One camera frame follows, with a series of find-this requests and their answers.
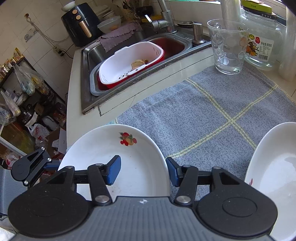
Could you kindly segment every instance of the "white countertop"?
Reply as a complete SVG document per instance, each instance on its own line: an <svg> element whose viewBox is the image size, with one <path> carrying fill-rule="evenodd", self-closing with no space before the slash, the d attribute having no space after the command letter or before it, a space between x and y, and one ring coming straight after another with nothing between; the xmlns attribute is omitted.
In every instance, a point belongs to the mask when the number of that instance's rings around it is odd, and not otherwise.
<svg viewBox="0 0 296 241"><path fill-rule="evenodd" d="M73 145L75 141L88 131L114 120L121 113L147 96L180 83L184 79L213 65L214 59L212 48L192 54L124 89L85 115L81 111L80 64L81 50L77 50L74 54L71 69L67 103L68 147ZM274 68L272 71L263 71L263 73L277 83L288 96L296 100L296 94L294 94L296 90L296 77L293 82L287 82L278 75L277 68Z"/></svg>

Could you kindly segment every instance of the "stainless steel sink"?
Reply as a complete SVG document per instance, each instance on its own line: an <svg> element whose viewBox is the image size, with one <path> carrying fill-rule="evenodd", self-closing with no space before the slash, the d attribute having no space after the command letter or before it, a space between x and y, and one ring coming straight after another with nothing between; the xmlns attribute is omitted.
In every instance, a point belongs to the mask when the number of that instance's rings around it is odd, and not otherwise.
<svg viewBox="0 0 296 241"><path fill-rule="evenodd" d="M83 113L86 113L93 107L106 101L113 95L122 91L124 88L140 81L148 74L158 71L159 69L164 68L167 64L178 61L179 59L182 59L210 46L209 37L204 36L204 39L206 39L208 42L192 48L191 40L193 36L191 35L190 31L182 31L181 28L178 29L179 31L177 34L165 33L163 30L161 30L161 32L158 34L155 34L151 27L142 26L142 28L143 31L137 31L132 35L132 37L118 44L108 52L106 52L103 46L96 41L92 42L82 50L81 109ZM98 85L96 76L100 63L112 56L117 50L140 41L150 41L161 46L165 52L165 60L125 80L112 89L107 89L103 85ZM95 95L91 94L90 92L90 77L95 79Z"/></svg>

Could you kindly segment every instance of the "white plate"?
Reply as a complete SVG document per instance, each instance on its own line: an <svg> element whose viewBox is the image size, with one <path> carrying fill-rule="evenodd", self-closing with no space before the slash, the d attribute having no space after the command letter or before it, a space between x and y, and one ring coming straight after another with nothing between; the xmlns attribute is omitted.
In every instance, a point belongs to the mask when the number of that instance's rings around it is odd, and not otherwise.
<svg viewBox="0 0 296 241"><path fill-rule="evenodd" d="M296 123L272 128L250 161L245 182L274 201L278 218L271 232L277 241L296 236Z"/></svg>
<svg viewBox="0 0 296 241"><path fill-rule="evenodd" d="M120 133L128 133L136 141L121 144ZM125 135L123 139L131 143ZM114 184L107 186L113 201L117 196L170 196L168 168L161 151L148 135L131 126L106 125L91 130L73 144L59 169L71 165L85 170L96 163L106 164L114 155L121 157L121 170ZM88 184L78 184L77 192L91 200Z"/></svg>

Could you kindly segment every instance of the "purple towel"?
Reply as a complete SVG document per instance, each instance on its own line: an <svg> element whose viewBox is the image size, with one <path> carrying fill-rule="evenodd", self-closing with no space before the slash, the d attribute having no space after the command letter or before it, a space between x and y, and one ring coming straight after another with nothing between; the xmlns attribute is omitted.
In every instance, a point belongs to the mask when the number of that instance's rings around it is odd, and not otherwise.
<svg viewBox="0 0 296 241"><path fill-rule="evenodd" d="M110 49L118 45L119 43L129 39L135 31L142 31L140 24L136 22L131 22L126 25L121 26L112 32L102 35L99 37L99 41L104 47L105 51L108 52Z"/></svg>

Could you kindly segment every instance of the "bottle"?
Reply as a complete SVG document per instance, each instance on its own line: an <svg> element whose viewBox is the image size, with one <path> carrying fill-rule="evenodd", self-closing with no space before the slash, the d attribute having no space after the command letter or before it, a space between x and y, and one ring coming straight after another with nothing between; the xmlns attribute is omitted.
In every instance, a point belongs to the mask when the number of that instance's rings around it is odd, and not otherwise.
<svg viewBox="0 0 296 241"><path fill-rule="evenodd" d="M249 27L245 59L258 69L271 70L281 59L285 28L277 23L274 13L243 8L241 22Z"/></svg>
<svg viewBox="0 0 296 241"><path fill-rule="evenodd" d="M287 8L287 29L279 75L293 81L296 74L296 16Z"/></svg>

